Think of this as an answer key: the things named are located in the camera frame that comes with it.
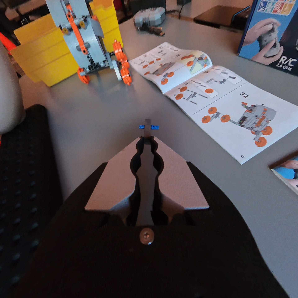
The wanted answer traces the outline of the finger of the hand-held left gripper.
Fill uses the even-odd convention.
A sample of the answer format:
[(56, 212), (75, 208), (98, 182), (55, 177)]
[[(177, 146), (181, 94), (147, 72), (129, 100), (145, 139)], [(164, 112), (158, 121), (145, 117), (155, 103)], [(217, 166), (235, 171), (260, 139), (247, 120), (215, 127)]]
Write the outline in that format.
[(0, 135), (13, 130), (25, 118), (19, 78), (0, 43)]

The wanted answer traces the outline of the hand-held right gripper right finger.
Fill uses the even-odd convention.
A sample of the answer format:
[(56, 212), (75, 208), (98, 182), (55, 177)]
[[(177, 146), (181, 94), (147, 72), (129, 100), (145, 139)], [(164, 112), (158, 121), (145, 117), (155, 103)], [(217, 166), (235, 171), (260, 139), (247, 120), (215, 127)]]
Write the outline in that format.
[(167, 225), (176, 214), (208, 209), (186, 160), (157, 137), (151, 137), (151, 152), (157, 170), (151, 217), (154, 225)]

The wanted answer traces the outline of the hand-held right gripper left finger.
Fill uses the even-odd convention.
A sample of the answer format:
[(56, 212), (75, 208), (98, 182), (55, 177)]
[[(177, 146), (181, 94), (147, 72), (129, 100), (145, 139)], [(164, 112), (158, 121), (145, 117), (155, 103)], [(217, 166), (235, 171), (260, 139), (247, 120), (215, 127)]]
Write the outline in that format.
[(143, 137), (138, 137), (112, 157), (99, 178), (86, 211), (116, 214), (128, 226), (135, 226), (140, 207), (140, 185), (136, 172), (141, 166)]

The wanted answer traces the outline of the grey toy beam with holes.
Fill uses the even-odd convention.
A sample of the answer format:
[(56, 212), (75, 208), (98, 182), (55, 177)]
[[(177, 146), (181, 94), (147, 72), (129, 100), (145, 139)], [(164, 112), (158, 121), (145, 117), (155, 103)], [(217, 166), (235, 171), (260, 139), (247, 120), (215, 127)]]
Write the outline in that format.
[(144, 145), (151, 143), (151, 119), (144, 121)]

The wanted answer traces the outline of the grey desk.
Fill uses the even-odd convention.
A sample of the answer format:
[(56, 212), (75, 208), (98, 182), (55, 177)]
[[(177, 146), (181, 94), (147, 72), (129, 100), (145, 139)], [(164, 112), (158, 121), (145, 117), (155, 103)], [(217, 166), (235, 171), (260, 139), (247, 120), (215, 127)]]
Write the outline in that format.
[[(120, 25), (129, 59), (162, 42), (202, 50), (214, 65), (228, 68), (253, 85), (297, 105), (297, 77), (236, 55), (241, 33), (167, 16), (164, 37)], [(269, 166), (297, 155), (297, 129), (240, 165), (200, 129), (155, 84), (132, 68), (132, 85), (105, 69), (89, 85), (77, 75), (47, 89), (27, 76), (20, 79), (24, 107), (48, 110), (49, 126), (66, 199), (98, 166), (142, 135), (138, 125), (151, 119), (154, 133), (192, 162), (233, 202), (249, 226), (264, 260), (290, 297), (297, 297), (297, 195)]]

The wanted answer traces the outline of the yellow plastic bin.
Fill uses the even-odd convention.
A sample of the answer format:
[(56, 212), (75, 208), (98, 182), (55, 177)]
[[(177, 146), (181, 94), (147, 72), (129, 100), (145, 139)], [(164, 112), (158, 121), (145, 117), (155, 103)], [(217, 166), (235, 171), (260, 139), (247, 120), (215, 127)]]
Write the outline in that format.
[(51, 14), (14, 30), (14, 34), (20, 45), (11, 54), (33, 82), (43, 81), (51, 87), (77, 73), (79, 65)]
[(90, 3), (93, 14), (96, 15), (101, 25), (104, 38), (103, 42), (108, 52), (113, 52), (115, 40), (123, 46), (116, 10), (112, 0), (93, 0)]

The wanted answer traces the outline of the orange plastic piece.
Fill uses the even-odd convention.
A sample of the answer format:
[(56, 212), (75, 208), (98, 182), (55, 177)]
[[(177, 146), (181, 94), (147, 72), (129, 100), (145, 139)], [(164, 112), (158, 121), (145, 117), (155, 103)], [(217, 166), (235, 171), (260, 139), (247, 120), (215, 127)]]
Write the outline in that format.
[(10, 50), (12, 46), (14, 46), (14, 43), (12, 43), (6, 36), (4, 36), (2, 33), (0, 33), (0, 40), (2, 44), (5, 46), (5, 48), (8, 51), (8, 54), (11, 55)]

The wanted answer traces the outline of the grey and orange toy robot model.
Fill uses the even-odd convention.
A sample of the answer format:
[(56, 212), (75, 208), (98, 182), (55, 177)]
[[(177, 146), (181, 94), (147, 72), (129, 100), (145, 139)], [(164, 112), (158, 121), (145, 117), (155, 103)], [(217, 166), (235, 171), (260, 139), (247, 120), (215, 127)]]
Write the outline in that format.
[(47, 7), (79, 68), (79, 79), (89, 84), (89, 75), (101, 69), (113, 69), (118, 80), (131, 85), (129, 62), (116, 38), (104, 36), (95, 10), (114, 8), (113, 1), (50, 0)]

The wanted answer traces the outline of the open instruction manual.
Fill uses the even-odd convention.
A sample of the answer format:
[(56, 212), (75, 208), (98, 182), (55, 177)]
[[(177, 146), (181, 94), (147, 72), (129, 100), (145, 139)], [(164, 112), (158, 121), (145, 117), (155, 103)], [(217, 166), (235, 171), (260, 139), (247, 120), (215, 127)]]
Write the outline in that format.
[(297, 128), (298, 107), (167, 42), (129, 61), (241, 165)]

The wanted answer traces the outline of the blue booklet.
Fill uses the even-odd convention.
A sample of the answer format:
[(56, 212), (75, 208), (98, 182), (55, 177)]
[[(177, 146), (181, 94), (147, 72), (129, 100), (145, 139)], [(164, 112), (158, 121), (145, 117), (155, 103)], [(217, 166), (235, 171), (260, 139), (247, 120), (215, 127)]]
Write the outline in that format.
[(269, 165), (271, 171), (298, 194), (298, 155), (288, 155)]

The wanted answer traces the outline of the grey toy battery box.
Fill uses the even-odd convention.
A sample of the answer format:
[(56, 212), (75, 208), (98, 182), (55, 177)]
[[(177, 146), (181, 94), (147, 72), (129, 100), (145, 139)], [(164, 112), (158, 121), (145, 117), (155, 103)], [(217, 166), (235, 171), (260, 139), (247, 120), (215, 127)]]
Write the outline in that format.
[(144, 24), (148, 26), (158, 26), (163, 23), (166, 18), (166, 10), (164, 7), (153, 7), (139, 10), (133, 17), (136, 28)]

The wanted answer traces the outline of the brown flat box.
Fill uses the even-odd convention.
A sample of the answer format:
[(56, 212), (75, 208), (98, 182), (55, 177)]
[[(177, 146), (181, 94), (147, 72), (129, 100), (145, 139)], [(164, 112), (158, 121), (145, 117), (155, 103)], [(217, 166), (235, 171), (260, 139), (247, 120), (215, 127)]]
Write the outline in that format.
[(244, 30), (251, 7), (237, 8), (230, 6), (215, 6), (196, 16), (193, 21), (214, 28), (233, 28)]

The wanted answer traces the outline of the blue robot kit box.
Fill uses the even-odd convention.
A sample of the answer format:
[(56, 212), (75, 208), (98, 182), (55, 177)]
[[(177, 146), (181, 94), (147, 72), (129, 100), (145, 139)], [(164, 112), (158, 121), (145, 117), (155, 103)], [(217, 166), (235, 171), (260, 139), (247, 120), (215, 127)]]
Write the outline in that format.
[(237, 54), (298, 76), (298, 1), (253, 1)]

